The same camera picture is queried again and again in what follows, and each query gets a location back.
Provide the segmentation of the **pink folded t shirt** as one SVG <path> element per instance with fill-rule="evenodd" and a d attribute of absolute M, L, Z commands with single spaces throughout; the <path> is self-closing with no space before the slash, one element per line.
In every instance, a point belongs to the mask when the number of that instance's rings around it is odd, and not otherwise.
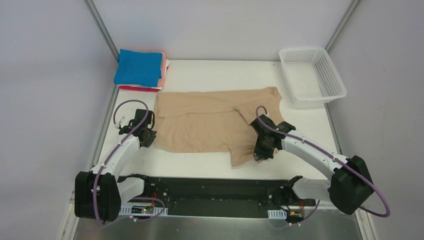
<path fill-rule="evenodd" d="M 163 88 L 165 85 L 165 79 L 166 79 L 166 72 L 167 72 L 167 57 L 166 57 L 166 53 L 165 52 L 161 52 L 162 55 L 162 60 L 161 60 L 161 65 L 160 65 L 160 73 L 161 73 L 161 77 L 158 79 L 157 82 L 157 87 L 158 88 Z"/>

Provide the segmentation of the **right aluminium frame post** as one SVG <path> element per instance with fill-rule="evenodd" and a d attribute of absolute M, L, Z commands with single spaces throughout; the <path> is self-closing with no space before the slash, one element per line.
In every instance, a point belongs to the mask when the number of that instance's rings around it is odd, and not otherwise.
<path fill-rule="evenodd" d="M 329 40 L 328 40 L 328 42 L 327 42 L 327 44 L 324 48 L 327 51 L 327 53 L 330 53 L 332 51 L 332 49 L 336 45 L 338 39 L 342 35 L 345 27 L 347 26 L 350 18 L 353 16 L 353 14 L 355 13 L 357 7 L 359 6 L 359 4 L 361 2 L 362 2 L 361 0 L 351 0 L 350 1 L 346 11 L 342 15 L 340 21 L 338 22 L 336 28 L 334 29 L 331 37 L 329 38 Z"/>

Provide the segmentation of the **red folded t shirt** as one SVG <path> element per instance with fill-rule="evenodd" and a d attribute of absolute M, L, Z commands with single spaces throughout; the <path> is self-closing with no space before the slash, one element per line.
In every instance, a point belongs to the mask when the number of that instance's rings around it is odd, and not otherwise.
<path fill-rule="evenodd" d="M 138 92 L 148 92 L 148 93 L 157 93 L 161 90 L 159 88 L 128 86 L 128 85 L 120 85 L 119 89 L 125 90 L 125 91 L 138 91 Z"/>

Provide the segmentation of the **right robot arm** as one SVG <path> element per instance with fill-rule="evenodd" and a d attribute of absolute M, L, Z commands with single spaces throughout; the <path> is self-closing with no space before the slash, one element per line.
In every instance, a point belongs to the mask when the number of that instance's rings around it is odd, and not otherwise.
<path fill-rule="evenodd" d="M 302 159 L 325 179 L 297 175 L 282 187 L 284 201 L 304 199 L 331 202 L 341 212 L 353 214 L 375 191 L 365 161 L 353 156 L 330 156 L 327 150 L 305 137 L 288 122 L 274 124 L 262 114 L 251 122 L 257 133 L 253 156 L 256 161 L 272 159 L 274 151 L 285 151 Z"/>

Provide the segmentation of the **blue folded t shirt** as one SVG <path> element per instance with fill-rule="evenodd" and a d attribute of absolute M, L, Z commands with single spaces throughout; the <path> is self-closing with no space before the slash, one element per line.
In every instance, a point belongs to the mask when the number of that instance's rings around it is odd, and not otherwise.
<path fill-rule="evenodd" d="M 137 52 L 121 49 L 113 81 L 116 85 L 157 87 L 159 79 L 163 76 L 164 60 L 161 52 Z"/>

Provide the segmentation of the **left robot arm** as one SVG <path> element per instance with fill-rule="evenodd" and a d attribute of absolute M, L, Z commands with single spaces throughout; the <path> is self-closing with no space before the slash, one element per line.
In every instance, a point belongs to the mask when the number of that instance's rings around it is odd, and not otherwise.
<path fill-rule="evenodd" d="M 127 176 L 119 180 L 124 168 L 144 153 L 156 138 L 152 130 L 155 115 L 151 110 L 137 109 L 134 119 L 120 127 L 115 146 L 89 171 L 75 177 L 74 214 L 78 218 L 113 222 L 122 204 L 141 195 L 145 181 Z"/>

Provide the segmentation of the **white plastic basket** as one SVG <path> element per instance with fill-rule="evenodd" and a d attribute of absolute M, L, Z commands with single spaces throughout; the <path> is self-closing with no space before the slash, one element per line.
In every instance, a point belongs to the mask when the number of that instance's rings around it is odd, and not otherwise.
<path fill-rule="evenodd" d="M 345 85 L 324 48 L 285 48 L 278 55 L 294 105 L 316 106 L 346 97 Z"/>

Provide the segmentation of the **aluminium frame post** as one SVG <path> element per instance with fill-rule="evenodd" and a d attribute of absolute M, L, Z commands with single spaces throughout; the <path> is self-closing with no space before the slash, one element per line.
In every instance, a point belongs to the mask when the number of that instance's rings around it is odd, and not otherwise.
<path fill-rule="evenodd" d="M 83 0 L 84 4 L 86 5 L 91 17 L 93 18 L 96 27 L 98 28 L 100 34 L 102 35 L 108 49 L 110 50 L 111 54 L 115 58 L 115 60 L 118 60 L 118 54 L 119 50 L 117 49 L 102 17 L 101 14 L 93 0 Z"/>
<path fill-rule="evenodd" d="M 332 49 L 336 45 L 338 39 L 342 35 L 345 27 L 347 26 L 350 18 L 353 16 L 353 14 L 355 13 L 357 7 L 359 6 L 359 4 L 361 2 L 362 2 L 361 0 L 351 0 L 350 1 L 346 11 L 342 15 L 340 21 L 338 22 L 336 28 L 334 29 L 331 37 L 329 38 L 329 40 L 328 40 L 328 42 L 327 42 L 327 44 L 324 48 L 327 51 L 327 53 L 330 53 L 332 51 Z"/>

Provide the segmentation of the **beige t shirt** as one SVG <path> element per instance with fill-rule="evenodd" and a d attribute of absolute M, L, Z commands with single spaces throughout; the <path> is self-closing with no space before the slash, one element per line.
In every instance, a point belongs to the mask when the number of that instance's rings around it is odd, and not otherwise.
<path fill-rule="evenodd" d="M 280 123 L 281 100 L 276 87 L 158 93 L 154 144 L 171 153 L 230 153 L 231 166 L 241 166 L 254 159 L 257 133 L 251 123 L 257 107 Z"/>

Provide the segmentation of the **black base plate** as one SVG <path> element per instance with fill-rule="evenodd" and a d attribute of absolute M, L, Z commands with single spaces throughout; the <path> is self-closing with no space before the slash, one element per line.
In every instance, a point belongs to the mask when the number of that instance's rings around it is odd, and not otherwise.
<path fill-rule="evenodd" d="M 313 199 L 285 202 L 286 180 L 147 177 L 139 199 L 123 205 L 168 208 L 167 215 L 186 217 L 268 218 L 268 210 L 302 214 Z"/>

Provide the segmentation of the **left aluminium frame post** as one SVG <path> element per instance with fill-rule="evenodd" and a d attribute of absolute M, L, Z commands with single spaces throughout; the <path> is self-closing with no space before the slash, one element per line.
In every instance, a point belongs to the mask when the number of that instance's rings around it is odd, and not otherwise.
<path fill-rule="evenodd" d="M 101 14 L 93 0 L 83 0 L 84 4 L 86 5 L 91 17 L 93 18 L 96 27 L 98 28 L 100 34 L 102 35 L 108 49 L 110 50 L 111 54 L 115 58 L 115 60 L 118 60 L 118 54 L 119 50 L 117 49 L 102 17 Z"/>

